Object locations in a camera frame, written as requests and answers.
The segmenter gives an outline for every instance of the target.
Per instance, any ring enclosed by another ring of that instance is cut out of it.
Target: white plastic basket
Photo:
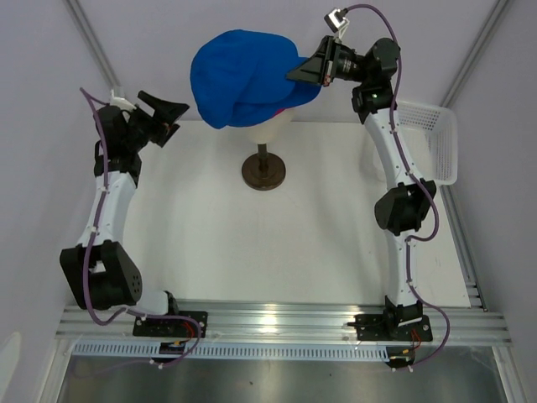
[[[397,110],[404,141],[420,172],[437,186],[455,183],[458,161],[455,113],[445,107],[413,102],[398,102]],[[373,165],[382,170],[378,153],[373,156]]]

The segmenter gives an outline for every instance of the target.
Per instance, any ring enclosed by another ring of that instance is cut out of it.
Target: blue beanie
[[[305,59],[283,36],[225,32],[203,45],[192,61],[190,85],[198,112],[213,128],[245,127],[312,101],[320,86],[285,78]]]

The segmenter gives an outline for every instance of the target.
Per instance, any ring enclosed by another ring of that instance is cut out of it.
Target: purple cable
[[[162,364],[161,368],[167,368],[172,365],[175,365],[182,361],[188,354],[192,353],[194,349],[197,347],[198,343],[201,340],[201,326],[200,323],[195,321],[194,319],[190,317],[183,317],[183,316],[164,316],[164,315],[151,315],[151,314],[145,314],[143,312],[138,312],[133,309],[127,309],[127,308],[121,308],[117,311],[115,311],[108,319],[102,320],[97,315],[95,310],[93,309],[93,305],[91,304],[91,295],[90,295],[90,255],[91,255],[91,248],[93,247],[93,244],[95,243],[96,238],[96,231],[98,230],[99,220],[101,219],[102,209],[104,206],[104,201],[107,196],[107,189],[108,189],[108,148],[107,148],[107,142],[105,140],[104,136],[104,130],[102,128],[101,119],[99,119],[99,115],[97,113],[97,110],[95,106],[93,105],[93,102],[101,103],[101,105],[107,105],[103,101],[99,101],[98,99],[94,98],[92,95],[90,95],[84,88],[80,89],[84,97],[86,98],[88,104],[90,105],[91,112],[93,113],[93,118],[96,122],[97,126],[97,132],[99,133],[99,137],[101,138],[101,147],[102,147],[102,158],[103,158],[103,185],[104,190],[101,193],[101,196],[99,198],[99,202],[97,203],[97,207],[95,210],[95,216],[93,218],[93,227],[95,228],[95,231],[91,232],[90,238],[88,240],[87,246],[86,246],[86,252],[84,253],[84,261],[82,265],[82,288],[84,291],[84,303],[86,304],[86,309],[88,313],[90,314],[91,319],[100,326],[106,326],[110,323],[112,323],[119,315],[122,313],[127,313],[129,315],[133,315],[136,317],[148,317],[149,319],[176,319],[181,321],[190,322],[197,328],[197,339],[194,345],[186,350],[183,354],[181,354],[177,359],[174,359],[166,364]],[[136,359],[132,361],[127,361],[126,363],[121,363],[118,365],[114,365],[113,367],[110,367],[109,369],[104,369],[103,371],[108,372],[112,369],[121,368],[123,366],[127,366],[130,364],[136,364],[140,363],[143,360]]]
[[[397,41],[397,38],[395,37],[395,32],[394,32],[394,29],[392,28],[392,25],[389,23],[388,19],[384,16],[384,14],[378,8],[376,8],[376,7],[374,7],[374,6],[370,5],[370,4],[355,4],[353,6],[345,8],[343,11],[345,12],[345,14],[347,14],[349,11],[355,10],[355,9],[358,9],[358,8],[367,8],[369,10],[374,11],[384,21],[384,24],[386,25],[386,28],[388,28],[388,31],[389,31],[389,33],[390,33],[390,35],[392,37],[392,40],[396,44],[399,44],[398,41]],[[433,239],[436,236],[436,234],[438,233],[438,230],[440,228],[440,215],[438,213],[438,208],[436,207],[436,204],[435,204],[435,201],[433,200],[433,197],[430,195],[430,193],[427,191],[427,189],[421,183],[421,181],[418,178],[416,178],[416,176],[412,173],[412,170],[410,168],[410,164],[409,164],[408,160],[406,159],[406,156],[404,155],[403,146],[401,144],[401,140],[399,139],[399,135],[397,134],[397,130],[396,130],[396,127],[395,127],[395,117],[394,117],[394,114],[395,114],[395,101],[396,101],[397,95],[399,94],[399,86],[401,84],[401,70],[402,70],[401,69],[402,68],[401,56],[399,56],[399,59],[397,60],[397,62],[398,62],[398,72],[397,72],[397,79],[395,81],[394,97],[392,98],[392,104],[390,105],[390,109],[389,109],[389,124],[390,124],[390,126],[392,128],[392,134],[394,135],[395,144],[397,146],[397,150],[399,152],[401,160],[403,161],[404,168],[406,169],[407,174],[409,175],[410,179],[412,179],[412,181],[415,182],[415,184],[421,189],[421,191],[424,192],[425,197],[427,197],[427,200],[429,201],[429,204],[430,204],[430,206],[431,206],[431,208],[433,210],[433,214],[435,216],[435,227],[433,228],[433,231],[432,231],[430,236],[428,236],[426,238],[422,238],[422,237],[418,237],[418,236],[415,236],[415,235],[409,235],[405,239],[405,242],[407,243],[406,244],[406,280],[407,280],[407,283],[409,285],[410,291],[412,292],[412,294],[414,294],[414,297],[416,298],[416,300],[421,302],[423,305],[425,305],[425,306],[427,306],[427,307],[429,307],[431,309],[434,309],[435,311],[438,311],[444,317],[444,319],[446,320],[446,335],[442,339],[442,343],[433,352],[433,354],[425,357],[424,359],[418,361],[417,363],[414,363],[414,366],[417,366],[417,365],[423,364],[426,361],[428,361],[428,360],[432,359],[433,357],[435,357],[445,347],[445,345],[447,344],[447,340],[449,339],[450,333],[451,333],[451,322],[450,322],[450,318],[447,316],[447,314],[444,312],[444,310],[442,308],[440,308],[439,306],[430,304],[429,302],[425,301],[420,296],[420,294],[418,293],[418,291],[414,288],[414,286],[412,284],[412,273],[410,272],[411,247],[410,247],[409,241],[413,239],[413,240],[420,241],[420,242],[428,242],[431,239]]]

